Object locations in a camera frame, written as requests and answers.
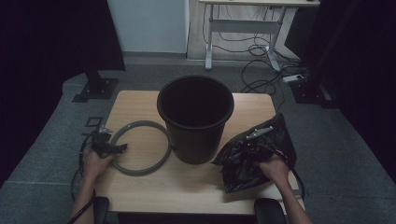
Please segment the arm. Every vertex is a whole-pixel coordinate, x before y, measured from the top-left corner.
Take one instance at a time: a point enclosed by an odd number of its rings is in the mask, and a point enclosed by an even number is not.
[[[313,223],[293,194],[288,165],[275,155],[269,161],[261,162],[259,166],[265,176],[274,181],[279,189],[290,224]]]
[[[96,178],[107,168],[108,163],[113,159],[114,156],[101,159],[96,152],[89,150],[85,162],[84,176],[82,177],[78,196],[73,205],[70,218],[91,200]],[[93,204],[91,204],[88,210],[85,211],[75,223],[94,223]]]

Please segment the desk leg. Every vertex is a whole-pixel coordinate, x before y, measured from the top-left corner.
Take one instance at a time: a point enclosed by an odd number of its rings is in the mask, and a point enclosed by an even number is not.
[[[205,69],[212,69],[212,21],[213,21],[213,6],[210,5],[210,17],[209,17],[209,28],[207,32],[207,44],[206,44],[206,57],[205,57]]]
[[[285,18],[285,14],[286,14],[286,7],[282,7],[282,11],[280,13],[279,19],[277,20],[276,31],[274,33],[274,37],[271,39],[270,46],[266,47],[268,58],[270,59],[271,65],[278,72],[280,71],[280,68],[276,61],[276,56],[274,54],[274,48],[275,48],[275,44],[277,41],[277,37],[279,36],[279,33],[280,33],[280,28],[282,28],[283,19]]]

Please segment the black curtain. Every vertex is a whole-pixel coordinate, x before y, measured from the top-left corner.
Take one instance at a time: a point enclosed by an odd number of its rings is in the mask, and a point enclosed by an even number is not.
[[[1,183],[47,123],[70,77],[125,70],[106,0],[0,3]]]
[[[304,58],[310,84],[323,83],[394,182],[395,11],[389,0],[321,1]]]

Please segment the black chair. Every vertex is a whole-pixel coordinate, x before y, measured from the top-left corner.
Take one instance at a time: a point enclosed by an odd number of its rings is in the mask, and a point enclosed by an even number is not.
[[[95,224],[105,223],[109,200],[97,197],[93,204]],[[261,198],[254,202],[257,224],[287,224],[280,203],[274,199]]]

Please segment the gray carpet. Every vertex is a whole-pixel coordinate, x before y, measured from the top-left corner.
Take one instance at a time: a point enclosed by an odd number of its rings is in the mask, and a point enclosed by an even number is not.
[[[78,151],[90,117],[103,118],[121,90],[158,91],[175,77],[211,76],[240,92],[245,63],[214,63],[207,72],[202,62],[132,63],[127,72],[102,72],[120,80],[110,100],[72,103],[86,78],[64,83],[64,95],[45,129],[0,190],[0,223],[65,223],[72,199],[70,181],[78,168]],[[274,77],[272,70],[253,65],[249,81]],[[297,105],[287,84],[276,84],[272,96],[285,115],[298,160],[296,169],[309,196],[305,207],[316,223],[396,223],[396,187],[354,128],[337,109]],[[109,214],[110,223],[117,223]]]

